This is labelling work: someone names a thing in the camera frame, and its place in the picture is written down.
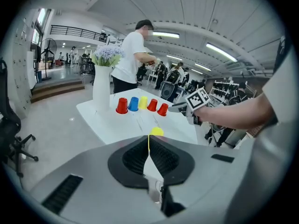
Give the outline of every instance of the floor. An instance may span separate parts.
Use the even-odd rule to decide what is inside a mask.
[[[69,77],[64,76],[65,74],[72,76],[75,68],[66,67],[50,70],[49,73],[53,77],[64,79]],[[28,117],[22,120],[22,129],[19,135],[24,138],[32,133],[36,137],[35,141],[27,142],[25,149],[30,154],[39,157],[38,163],[30,158],[25,158],[22,161],[21,170],[24,177],[21,183],[25,190],[30,191],[47,174],[79,153],[101,145],[98,137],[76,109],[77,104],[92,99],[93,87],[89,82],[91,79],[91,76],[85,77],[85,90],[58,95],[33,103]],[[153,86],[146,86],[146,80],[143,80],[142,86],[138,86],[138,88],[158,95],[158,91],[154,90]],[[110,87],[110,92],[113,92],[113,85]],[[198,144],[208,145],[204,139],[208,130],[207,123],[201,127],[196,127]],[[210,145],[214,146],[215,141],[213,140]]]

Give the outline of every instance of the yellow cup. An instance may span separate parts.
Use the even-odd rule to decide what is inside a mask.
[[[151,130],[151,132],[148,136],[148,149],[149,149],[149,151],[150,151],[150,135],[164,136],[164,131],[163,131],[163,129],[161,129],[159,127],[153,127],[153,129]]]
[[[138,104],[138,108],[145,110],[148,107],[148,98],[146,96],[141,96],[139,104]]]

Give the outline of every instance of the blue cup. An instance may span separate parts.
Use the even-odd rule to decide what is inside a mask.
[[[130,104],[128,106],[128,109],[130,111],[134,111],[134,112],[137,111],[138,110],[138,101],[139,101],[139,99],[137,97],[132,97]]]

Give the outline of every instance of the black chair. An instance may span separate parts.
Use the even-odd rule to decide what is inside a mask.
[[[21,140],[20,137],[16,137],[16,134],[21,129],[21,120],[15,114],[13,109],[10,107],[8,94],[7,94],[7,66],[5,61],[0,60],[0,113],[3,118],[0,119],[0,156],[1,159],[10,158],[15,163],[15,170],[19,177],[23,177],[23,173],[20,171],[19,155],[24,154],[34,161],[38,161],[37,156],[32,156],[22,150],[25,143],[35,137],[31,134],[25,139]]]
[[[143,66],[138,68],[138,72],[137,72],[137,84],[142,85],[140,82],[138,81],[142,81],[143,80],[143,76],[145,75],[147,69]]]

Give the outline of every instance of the ceiling light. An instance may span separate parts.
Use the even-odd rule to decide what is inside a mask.
[[[193,70],[193,69],[191,69],[191,70]],[[193,71],[195,71],[195,72],[197,72],[197,73],[199,73],[199,74],[201,74],[201,75],[202,75],[202,73],[201,73],[201,72],[199,72],[199,71],[197,71],[197,70],[193,70]]]
[[[177,33],[171,33],[171,32],[153,32],[153,35],[167,36],[167,37],[172,37],[172,38],[179,38],[179,34],[177,34]]]
[[[170,58],[173,58],[173,59],[177,59],[177,60],[180,60],[180,61],[182,61],[182,59],[181,59],[181,58],[177,58],[177,57],[174,57],[174,56],[169,56],[169,55],[167,55],[167,57],[170,57]]]
[[[203,65],[199,65],[199,64],[197,64],[197,63],[195,63],[195,65],[197,65],[197,66],[199,66],[199,67],[201,67],[202,69],[205,69],[205,70],[207,70],[207,71],[211,71],[209,68],[204,67]]]
[[[237,62],[237,60],[234,57],[232,57],[230,54],[226,53],[225,51],[221,50],[218,47],[211,45],[210,43],[207,43],[206,47],[209,47],[209,48],[213,49],[214,51],[219,52],[220,54],[226,56],[228,59],[232,60],[233,62]]]

